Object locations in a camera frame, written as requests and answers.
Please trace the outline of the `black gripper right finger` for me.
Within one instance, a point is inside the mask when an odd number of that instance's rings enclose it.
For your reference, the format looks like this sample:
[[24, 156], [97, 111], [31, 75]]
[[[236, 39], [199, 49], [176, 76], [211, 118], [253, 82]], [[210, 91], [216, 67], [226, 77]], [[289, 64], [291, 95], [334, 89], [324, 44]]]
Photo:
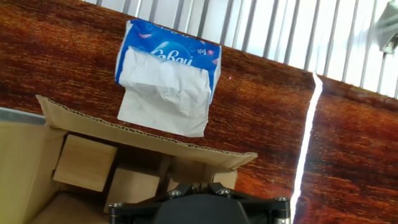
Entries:
[[290, 199], [286, 196], [263, 199], [245, 194], [223, 186], [221, 183], [204, 184], [204, 192], [216, 196], [226, 197], [239, 202], [243, 206], [246, 215], [263, 213], [267, 221], [272, 224], [291, 224], [292, 215]]

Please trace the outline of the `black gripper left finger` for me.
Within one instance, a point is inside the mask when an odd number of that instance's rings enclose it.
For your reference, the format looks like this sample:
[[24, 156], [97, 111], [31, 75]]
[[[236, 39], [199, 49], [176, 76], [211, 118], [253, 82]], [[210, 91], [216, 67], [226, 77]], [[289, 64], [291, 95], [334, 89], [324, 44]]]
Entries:
[[193, 184], [178, 184], [176, 188], [139, 203], [112, 202], [108, 204], [109, 224], [132, 223], [139, 215], [154, 215], [160, 206], [173, 199], [195, 193]]

